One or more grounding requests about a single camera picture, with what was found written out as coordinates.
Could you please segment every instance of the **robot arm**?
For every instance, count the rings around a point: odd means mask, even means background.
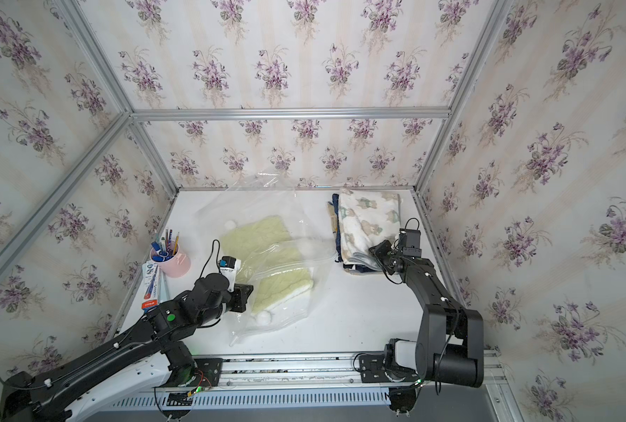
[[[96,392],[113,402],[138,388],[189,381],[196,364],[181,340],[225,311],[243,312],[253,290],[244,284],[236,284],[232,292],[228,288],[224,275],[208,274],[196,280],[192,290],[161,303],[83,356],[37,376],[20,372],[8,378],[0,402],[1,421],[65,421],[85,407],[77,399],[96,386]],[[156,370],[148,370],[142,378],[132,376],[146,358],[151,360],[148,367]]]
[[[416,342],[391,339],[386,345],[383,365],[393,373],[413,373],[419,385],[425,381],[479,387],[484,380],[484,327],[479,312],[465,309],[437,279],[430,260],[421,258],[420,232],[400,229],[397,248],[384,241],[370,248],[382,269],[398,273],[410,287],[423,308]],[[451,344],[451,337],[463,344]],[[411,394],[416,401],[416,388],[395,389],[391,408],[398,412],[411,410],[409,400],[399,395]]]

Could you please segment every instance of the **floral wallpaper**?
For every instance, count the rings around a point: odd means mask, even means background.
[[[88,62],[52,0],[0,0],[0,251],[118,114]],[[122,136],[0,284],[0,376],[106,338],[166,206]]]
[[[0,249],[112,119],[52,2],[0,1]]]
[[[168,205],[129,137],[94,165],[1,284],[0,376],[46,371],[106,339]]]
[[[424,193],[439,246],[525,420],[626,420],[626,2],[518,0],[495,43]]]
[[[174,109],[446,106],[493,2],[79,4],[135,107]]]
[[[353,119],[144,127],[178,185],[218,188],[267,168],[298,186],[413,186],[440,125],[437,119]]]

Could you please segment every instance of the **white pom-pom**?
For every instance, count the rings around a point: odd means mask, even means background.
[[[261,311],[256,315],[257,325],[265,327],[270,324],[271,314],[268,311]]]

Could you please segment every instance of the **ventilation grille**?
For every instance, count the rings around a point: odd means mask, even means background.
[[[188,403],[157,392],[161,409],[255,409],[277,407],[372,406],[389,404],[388,389],[334,388],[313,390],[218,391],[198,393]],[[112,405],[111,410],[157,410],[153,392],[138,393]]]

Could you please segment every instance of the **ziplock bag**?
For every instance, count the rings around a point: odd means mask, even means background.
[[[236,315],[230,345],[308,316],[317,304],[334,256],[332,241],[312,238],[279,242],[252,253],[236,274],[236,282],[251,284],[254,291],[247,310]]]

